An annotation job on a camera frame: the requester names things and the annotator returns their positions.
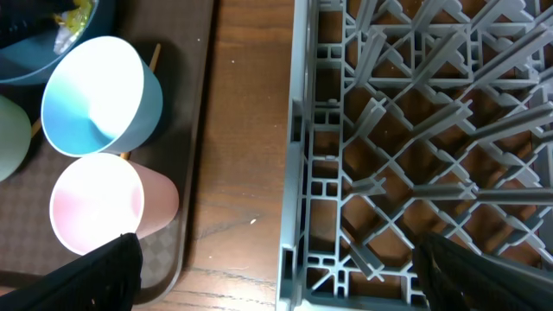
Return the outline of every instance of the cup rim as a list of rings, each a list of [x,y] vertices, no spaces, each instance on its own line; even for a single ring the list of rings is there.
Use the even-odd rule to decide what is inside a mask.
[[[85,41],[83,43],[81,43],[80,45],[78,45],[76,48],[74,48],[71,52],[69,52],[69,54],[63,59],[60,61],[60,63],[56,66],[56,68],[54,69],[54,71],[52,72],[52,75],[50,76],[50,79],[48,79],[48,83],[46,84],[46,87],[44,88],[44,93],[42,94],[42,101],[41,101],[41,122],[42,122],[42,127],[44,128],[44,136],[46,137],[46,139],[48,140],[48,142],[50,143],[50,145],[52,147],[54,147],[54,149],[56,149],[56,151],[60,152],[62,155],[65,155],[65,156],[70,156],[70,157],[83,157],[83,156],[88,156],[88,155],[93,155],[93,154],[97,154],[97,153],[101,153],[101,152],[104,152],[106,150],[108,150],[111,146],[113,146],[115,143],[117,143],[119,141],[119,139],[121,139],[122,136],[124,136],[126,134],[125,131],[123,131],[121,134],[119,134],[117,137],[114,137],[109,143],[107,143],[104,147],[100,148],[100,149],[96,149],[96,150],[93,150],[93,151],[89,151],[89,152],[86,152],[86,153],[71,153],[71,152],[67,152],[61,148],[59,148],[54,142],[53,140],[51,139],[50,135],[48,134],[48,125],[47,123],[45,122],[44,120],[44,107],[45,107],[45,102],[46,102],[46,96],[48,94],[48,90],[50,89],[51,85],[50,85],[50,81],[52,81],[57,75],[60,74],[60,71],[59,71],[59,68],[61,68],[61,65],[64,64],[64,62],[67,62],[69,61],[69,56],[71,53],[78,53],[81,49],[83,48],[87,48],[87,46],[91,43],[94,43],[96,41],[100,41],[100,40],[110,40],[110,41],[118,41],[118,43],[123,43],[123,45],[127,46],[130,48],[130,50],[133,52],[133,55],[131,57],[135,58],[136,60],[138,60],[138,63],[140,63],[142,66],[143,66],[143,60],[142,58],[140,57],[140,55],[138,54],[137,50],[130,44],[128,43],[126,40],[123,40],[121,38],[118,38],[116,36],[113,36],[113,35],[103,35],[103,36],[100,36],[100,37],[96,37],[96,38],[93,38],[91,40],[88,40],[88,41]],[[142,74],[142,90],[141,90],[141,94],[143,95],[144,93],[144,81],[145,81],[145,76],[144,76],[144,73]],[[125,129],[128,129],[130,127],[130,125],[134,122],[136,116],[137,116],[137,113],[138,113],[138,110],[140,109],[140,106],[142,105],[142,96],[139,100],[139,102],[136,104],[136,109],[133,111],[133,118],[130,119],[130,121],[128,123],[125,123]]]
[[[60,231],[58,230],[58,226],[56,225],[56,222],[55,222],[55,219],[54,219],[54,198],[55,198],[55,195],[57,194],[57,191],[59,190],[59,187],[60,187],[60,181],[61,181],[61,178],[64,176],[64,174],[71,168],[71,167],[74,167],[76,164],[75,163],[81,163],[83,161],[89,161],[91,160],[92,158],[95,158],[95,157],[105,157],[105,158],[111,158],[114,162],[119,162],[120,165],[122,166],[125,166],[127,168],[129,168],[129,172],[130,174],[132,175],[132,178],[136,178],[136,181],[138,183],[138,185],[140,185],[140,196],[141,196],[141,201],[142,201],[142,204],[140,206],[140,214],[139,214],[139,217],[137,218],[137,223],[136,225],[134,225],[134,230],[133,232],[136,232],[138,230],[138,227],[140,226],[140,223],[142,222],[142,218],[143,218],[143,215],[144,215],[144,208],[145,208],[145,202],[146,202],[146,198],[145,198],[145,191],[144,191],[144,184],[143,184],[143,181],[142,179],[140,178],[140,174],[137,172],[137,170],[130,164],[129,161],[127,160],[124,160],[122,158],[120,158],[119,156],[116,156],[116,155],[110,155],[110,154],[106,154],[106,153],[97,153],[97,154],[92,154],[92,155],[87,155],[87,156],[84,156],[80,159],[78,159],[77,161],[71,163],[64,171],[63,173],[61,173],[60,177],[58,178],[58,180],[55,182],[55,185],[54,185],[54,189],[52,190],[52,194],[50,196],[50,202],[49,202],[49,218],[50,218],[50,225],[52,226],[52,229],[54,230],[54,234],[55,236],[58,238],[58,240],[70,251],[72,251],[73,253],[77,254],[77,255],[85,255],[87,253],[89,253],[90,251],[93,251],[93,250],[89,250],[89,251],[82,251],[82,250],[79,250],[77,249],[76,247],[73,247],[72,245],[70,245],[61,235]]]

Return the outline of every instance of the chopstick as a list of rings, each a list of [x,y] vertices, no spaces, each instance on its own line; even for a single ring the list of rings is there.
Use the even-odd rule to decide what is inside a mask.
[[[149,69],[154,73],[156,71],[157,67],[157,60],[159,60],[159,54],[162,51],[162,45],[160,43],[157,43],[156,50],[154,50],[154,55],[152,55],[152,59],[149,62]],[[35,137],[36,134],[38,134],[39,131],[42,129],[42,120],[41,117],[38,118],[33,123],[33,126],[31,127],[31,138]],[[121,158],[125,160],[129,160],[130,152],[125,152],[121,154]]]
[[[149,70],[151,70],[152,73],[156,72],[157,60],[159,60],[159,54],[161,51],[162,51],[162,45],[160,43],[157,43],[156,49],[154,50],[154,54],[152,55],[152,59],[149,62]],[[122,153],[121,158],[124,160],[129,160],[130,152]]]

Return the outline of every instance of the wood grain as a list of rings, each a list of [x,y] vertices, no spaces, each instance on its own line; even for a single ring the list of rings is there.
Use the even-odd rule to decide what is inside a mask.
[[[193,241],[179,284],[148,310],[275,308],[294,1],[215,9]]]

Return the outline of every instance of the gray dish rack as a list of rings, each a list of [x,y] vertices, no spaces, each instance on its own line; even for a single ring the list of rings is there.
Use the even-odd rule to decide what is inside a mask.
[[[440,224],[415,231],[439,232],[480,255],[516,260],[526,250],[550,270],[553,6],[473,1],[481,5],[469,14],[468,3],[296,0],[277,310],[427,308],[409,257],[413,214]],[[329,14],[341,19],[335,41],[321,32]],[[329,72],[334,89],[319,85]],[[409,100],[411,92],[430,108]],[[487,122],[479,121],[488,105],[481,97],[500,111]],[[355,100],[363,102],[357,115],[348,104]],[[385,123],[405,134],[388,136]],[[505,146],[523,135],[530,149]],[[426,166],[425,156],[438,164]],[[499,168],[481,178],[488,161]],[[353,201],[363,208],[351,216]],[[508,231],[493,243],[475,238],[482,215],[484,227]],[[402,247],[401,262],[382,254]]]

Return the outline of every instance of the tray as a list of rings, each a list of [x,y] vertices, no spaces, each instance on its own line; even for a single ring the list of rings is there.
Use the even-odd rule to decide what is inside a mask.
[[[162,121],[130,159],[169,177],[181,195],[175,220],[141,240],[137,305],[161,300],[181,272],[212,11],[212,0],[118,1],[117,35],[146,62],[156,44],[162,44],[156,69],[165,101]],[[43,88],[0,86],[0,93],[36,120]],[[48,217],[54,184],[73,161],[39,134],[18,172],[0,183],[0,287],[28,285],[77,257],[58,242]]]

